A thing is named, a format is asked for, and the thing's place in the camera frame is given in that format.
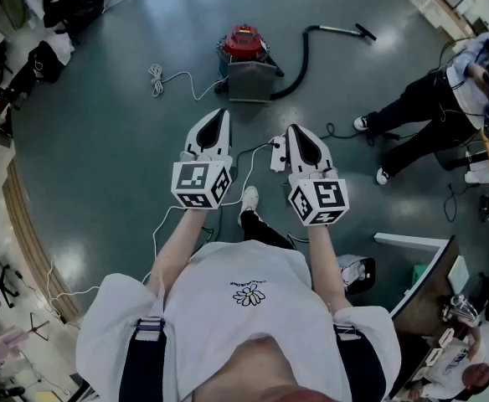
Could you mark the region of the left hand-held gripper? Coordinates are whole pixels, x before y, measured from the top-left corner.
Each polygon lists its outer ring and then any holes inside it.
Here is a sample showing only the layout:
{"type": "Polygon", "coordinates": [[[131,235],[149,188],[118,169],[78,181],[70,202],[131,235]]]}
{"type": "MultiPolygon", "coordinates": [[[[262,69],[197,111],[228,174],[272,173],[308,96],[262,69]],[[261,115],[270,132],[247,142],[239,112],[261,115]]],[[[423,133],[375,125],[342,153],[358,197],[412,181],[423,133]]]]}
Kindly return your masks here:
{"type": "Polygon", "coordinates": [[[232,183],[231,117],[208,113],[188,132],[185,151],[172,167],[171,193],[185,209],[217,209],[232,183]],[[200,153],[207,150],[213,154],[200,153]]]}

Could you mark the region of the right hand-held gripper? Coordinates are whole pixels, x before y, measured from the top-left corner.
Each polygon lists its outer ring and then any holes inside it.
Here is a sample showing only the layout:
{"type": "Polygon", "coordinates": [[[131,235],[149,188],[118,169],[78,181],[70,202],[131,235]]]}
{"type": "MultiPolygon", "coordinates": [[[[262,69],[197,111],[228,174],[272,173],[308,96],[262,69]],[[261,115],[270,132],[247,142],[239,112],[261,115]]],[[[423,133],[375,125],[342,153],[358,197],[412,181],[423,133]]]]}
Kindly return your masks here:
{"type": "Polygon", "coordinates": [[[304,226],[335,224],[349,210],[349,199],[328,146],[298,124],[287,128],[286,140],[293,172],[288,178],[290,206],[304,226]]]}

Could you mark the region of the grey vacuum bag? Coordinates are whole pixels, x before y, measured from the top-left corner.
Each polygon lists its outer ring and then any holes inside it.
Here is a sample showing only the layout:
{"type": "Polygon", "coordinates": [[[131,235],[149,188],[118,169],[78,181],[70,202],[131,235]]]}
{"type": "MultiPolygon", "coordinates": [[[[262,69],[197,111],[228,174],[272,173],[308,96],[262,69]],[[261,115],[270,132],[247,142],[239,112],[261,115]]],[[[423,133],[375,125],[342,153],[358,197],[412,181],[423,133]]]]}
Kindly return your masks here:
{"type": "Polygon", "coordinates": [[[267,103],[276,78],[276,67],[257,61],[229,64],[229,100],[267,103]]]}

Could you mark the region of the red vacuum cleaner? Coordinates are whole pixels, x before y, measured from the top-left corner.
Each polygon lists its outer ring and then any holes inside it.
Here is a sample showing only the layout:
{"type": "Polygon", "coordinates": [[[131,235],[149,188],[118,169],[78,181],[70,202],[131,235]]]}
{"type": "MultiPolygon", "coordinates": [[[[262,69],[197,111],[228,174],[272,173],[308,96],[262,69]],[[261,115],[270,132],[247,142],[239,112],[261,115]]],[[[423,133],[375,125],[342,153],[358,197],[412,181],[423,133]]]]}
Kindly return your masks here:
{"type": "Polygon", "coordinates": [[[235,26],[216,45],[219,58],[220,80],[214,87],[217,94],[227,93],[229,64],[245,61],[257,61],[276,67],[276,78],[285,73],[270,56],[270,47],[263,40],[258,29],[247,24],[235,26]]]}

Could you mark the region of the person's right forearm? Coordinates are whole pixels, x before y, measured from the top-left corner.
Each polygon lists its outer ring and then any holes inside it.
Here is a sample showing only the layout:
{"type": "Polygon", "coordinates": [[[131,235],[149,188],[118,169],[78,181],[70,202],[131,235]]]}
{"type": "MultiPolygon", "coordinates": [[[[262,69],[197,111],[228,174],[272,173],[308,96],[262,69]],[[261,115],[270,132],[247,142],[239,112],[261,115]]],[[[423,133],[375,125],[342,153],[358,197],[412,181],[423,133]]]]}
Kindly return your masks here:
{"type": "Polygon", "coordinates": [[[332,314],[350,307],[345,295],[342,272],[327,226],[307,228],[311,261],[311,279],[316,294],[332,314]]]}

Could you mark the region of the person's left forearm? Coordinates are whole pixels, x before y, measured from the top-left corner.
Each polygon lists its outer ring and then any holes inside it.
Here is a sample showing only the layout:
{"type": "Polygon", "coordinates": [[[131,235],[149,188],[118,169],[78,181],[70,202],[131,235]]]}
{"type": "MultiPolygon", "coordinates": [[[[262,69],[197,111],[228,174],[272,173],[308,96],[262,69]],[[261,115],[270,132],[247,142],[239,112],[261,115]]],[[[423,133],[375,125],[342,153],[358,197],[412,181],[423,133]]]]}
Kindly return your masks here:
{"type": "Polygon", "coordinates": [[[167,295],[172,289],[193,255],[207,216],[207,209],[188,209],[184,213],[154,261],[147,281],[147,289],[154,295],[167,295]]]}

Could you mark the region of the white bag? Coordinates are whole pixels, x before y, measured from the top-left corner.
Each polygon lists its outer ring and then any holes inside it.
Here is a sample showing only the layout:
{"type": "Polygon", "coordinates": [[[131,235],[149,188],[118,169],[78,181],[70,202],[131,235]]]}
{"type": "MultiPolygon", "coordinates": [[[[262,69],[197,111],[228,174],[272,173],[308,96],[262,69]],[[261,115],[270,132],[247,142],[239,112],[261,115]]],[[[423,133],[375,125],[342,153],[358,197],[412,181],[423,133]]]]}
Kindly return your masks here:
{"type": "Polygon", "coordinates": [[[57,55],[71,55],[75,50],[67,33],[52,33],[46,40],[57,55]]]}

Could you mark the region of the black bag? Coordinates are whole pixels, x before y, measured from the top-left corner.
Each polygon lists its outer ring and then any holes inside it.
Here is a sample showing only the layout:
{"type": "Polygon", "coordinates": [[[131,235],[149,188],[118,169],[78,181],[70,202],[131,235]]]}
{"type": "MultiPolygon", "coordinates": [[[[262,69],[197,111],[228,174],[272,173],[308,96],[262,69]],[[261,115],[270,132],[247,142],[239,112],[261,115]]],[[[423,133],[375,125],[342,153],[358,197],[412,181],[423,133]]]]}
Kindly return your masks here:
{"type": "Polygon", "coordinates": [[[29,95],[37,81],[56,82],[64,67],[50,44],[41,41],[29,52],[26,64],[13,77],[8,89],[15,95],[29,95]]]}

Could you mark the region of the white power strip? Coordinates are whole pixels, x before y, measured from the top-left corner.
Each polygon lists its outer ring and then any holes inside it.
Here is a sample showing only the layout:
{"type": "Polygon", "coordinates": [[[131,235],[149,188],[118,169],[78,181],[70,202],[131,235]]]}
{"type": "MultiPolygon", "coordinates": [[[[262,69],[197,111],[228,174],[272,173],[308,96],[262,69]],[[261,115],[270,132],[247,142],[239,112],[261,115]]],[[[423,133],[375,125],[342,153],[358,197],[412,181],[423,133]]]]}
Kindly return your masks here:
{"type": "Polygon", "coordinates": [[[270,169],[275,173],[282,173],[286,170],[286,136],[274,137],[271,144],[270,169]]]}

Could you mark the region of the person's right white shoe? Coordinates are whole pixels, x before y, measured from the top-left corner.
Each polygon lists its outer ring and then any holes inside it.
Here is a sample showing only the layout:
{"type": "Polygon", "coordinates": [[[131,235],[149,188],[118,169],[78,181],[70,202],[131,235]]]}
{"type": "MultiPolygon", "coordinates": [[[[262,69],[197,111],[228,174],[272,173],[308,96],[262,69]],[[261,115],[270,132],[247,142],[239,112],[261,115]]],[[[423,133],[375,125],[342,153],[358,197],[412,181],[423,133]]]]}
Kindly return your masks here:
{"type": "Polygon", "coordinates": [[[252,212],[256,214],[256,209],[259,204],[259,198],[259,192],[255,186],[249,186],[244,190],[241,199],[241,209],[238,217],[239,225],[242,225],[241,218],[244,213],[252,212]]]}

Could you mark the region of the black striped trousers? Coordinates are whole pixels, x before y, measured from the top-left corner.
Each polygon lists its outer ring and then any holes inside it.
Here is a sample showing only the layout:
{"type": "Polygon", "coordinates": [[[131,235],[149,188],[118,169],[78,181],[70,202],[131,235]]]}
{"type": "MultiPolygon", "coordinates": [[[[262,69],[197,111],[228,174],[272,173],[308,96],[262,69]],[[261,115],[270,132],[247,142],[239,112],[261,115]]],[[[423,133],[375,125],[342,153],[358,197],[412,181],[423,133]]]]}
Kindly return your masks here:
{"type": "Polygon", "coordinates": [[[265,245],[294,250],[291,242],[272,229],[252,209],[247,209],[239,215],[239,224],[244,231],[244,241],[256,240],[265,245]]]}

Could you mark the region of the black bin with white liner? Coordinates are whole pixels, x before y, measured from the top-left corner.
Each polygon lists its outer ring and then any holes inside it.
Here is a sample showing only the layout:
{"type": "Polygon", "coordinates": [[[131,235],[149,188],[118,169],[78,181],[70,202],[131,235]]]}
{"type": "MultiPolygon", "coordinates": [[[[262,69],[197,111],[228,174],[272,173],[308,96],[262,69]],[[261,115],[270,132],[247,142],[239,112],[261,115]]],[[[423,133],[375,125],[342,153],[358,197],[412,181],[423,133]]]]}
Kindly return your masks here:
{"type": "Polygon", "coordinates": [[[376,265],[373,258],[359,255],[340,255],[337,258],[345,292],[357,295],[373,287],[376,265]]]}

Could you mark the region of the white flower print t-shirt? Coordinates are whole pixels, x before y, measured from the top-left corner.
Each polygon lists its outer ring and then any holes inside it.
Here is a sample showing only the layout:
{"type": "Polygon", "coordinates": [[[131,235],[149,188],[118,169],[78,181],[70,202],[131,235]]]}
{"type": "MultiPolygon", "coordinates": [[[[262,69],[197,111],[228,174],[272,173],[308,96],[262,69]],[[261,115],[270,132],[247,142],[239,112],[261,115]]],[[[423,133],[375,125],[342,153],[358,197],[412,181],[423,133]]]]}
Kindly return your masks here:
{"type": "Polygon", "coordinates": [[[240,344],[265,337],[298,384],[338,402],[382,402],[399,375],[384,308],[332,314],[300,252],[255,240],[203,247],[167,295],[108,275],[82,322],[76,368],[105,402],[190,402],[240,344]]]}

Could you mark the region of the dark desk with white edge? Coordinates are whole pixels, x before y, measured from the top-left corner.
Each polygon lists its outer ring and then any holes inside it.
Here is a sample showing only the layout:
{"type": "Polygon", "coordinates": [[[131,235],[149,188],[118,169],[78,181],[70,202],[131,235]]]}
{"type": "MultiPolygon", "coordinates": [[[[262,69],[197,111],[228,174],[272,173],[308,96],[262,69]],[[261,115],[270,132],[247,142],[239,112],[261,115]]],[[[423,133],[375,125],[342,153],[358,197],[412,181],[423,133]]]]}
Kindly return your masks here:
{"type": "Polygon", "coordinates": [[[442,332],[442,304],[454,295],[448,281],[450,269],[460,254],[455,236],[449,239],[376,233],[375,242],[434,254],[422,276],[390,312],[398,332],[434,336],[442,332]]]}

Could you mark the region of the person's neck and chin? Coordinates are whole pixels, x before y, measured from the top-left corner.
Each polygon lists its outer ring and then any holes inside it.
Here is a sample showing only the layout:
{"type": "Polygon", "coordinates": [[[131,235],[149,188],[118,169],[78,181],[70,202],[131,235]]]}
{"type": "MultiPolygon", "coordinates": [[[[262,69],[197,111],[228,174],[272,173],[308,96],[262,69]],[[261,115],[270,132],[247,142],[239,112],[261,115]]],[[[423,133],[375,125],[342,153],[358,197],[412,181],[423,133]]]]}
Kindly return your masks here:
{"type": "Polygon", "coordinates": [[[300,386],[274,338],[240,344],[226,364],[192,392],[192,402],[338,402],[300,386]]]}

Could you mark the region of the pink cloth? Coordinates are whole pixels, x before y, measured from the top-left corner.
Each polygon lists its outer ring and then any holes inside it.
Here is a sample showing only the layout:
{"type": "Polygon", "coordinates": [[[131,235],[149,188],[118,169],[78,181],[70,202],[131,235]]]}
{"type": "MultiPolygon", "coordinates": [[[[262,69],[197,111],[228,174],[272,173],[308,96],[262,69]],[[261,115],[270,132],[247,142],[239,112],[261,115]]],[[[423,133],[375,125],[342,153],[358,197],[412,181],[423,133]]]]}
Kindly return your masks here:
{"type": "Polygon", "coordinates": [[[28,332],[12,326],[0,333],[0,362],[18,349],[18,345],[28,339],[28,332]]]}

